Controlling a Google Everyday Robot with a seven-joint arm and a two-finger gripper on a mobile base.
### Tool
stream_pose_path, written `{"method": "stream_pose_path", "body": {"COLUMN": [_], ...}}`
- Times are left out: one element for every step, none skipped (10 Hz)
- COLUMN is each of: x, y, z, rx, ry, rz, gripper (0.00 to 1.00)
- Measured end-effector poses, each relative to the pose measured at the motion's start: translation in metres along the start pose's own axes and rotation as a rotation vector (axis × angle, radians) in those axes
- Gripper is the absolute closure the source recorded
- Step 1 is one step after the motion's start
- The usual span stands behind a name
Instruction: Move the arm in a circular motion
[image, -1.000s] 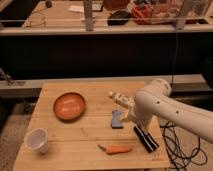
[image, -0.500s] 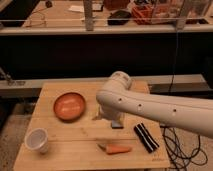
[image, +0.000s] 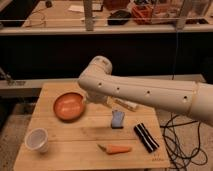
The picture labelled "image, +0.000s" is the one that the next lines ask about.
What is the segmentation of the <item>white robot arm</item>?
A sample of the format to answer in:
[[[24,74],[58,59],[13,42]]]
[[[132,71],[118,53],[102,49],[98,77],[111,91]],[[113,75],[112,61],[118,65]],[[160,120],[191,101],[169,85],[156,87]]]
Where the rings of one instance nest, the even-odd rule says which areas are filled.
[[[182,114],[213,127],[212,84],[113,76],[112,63],[104,56],[91,60],[78,84],[93,101],[117,97]]]

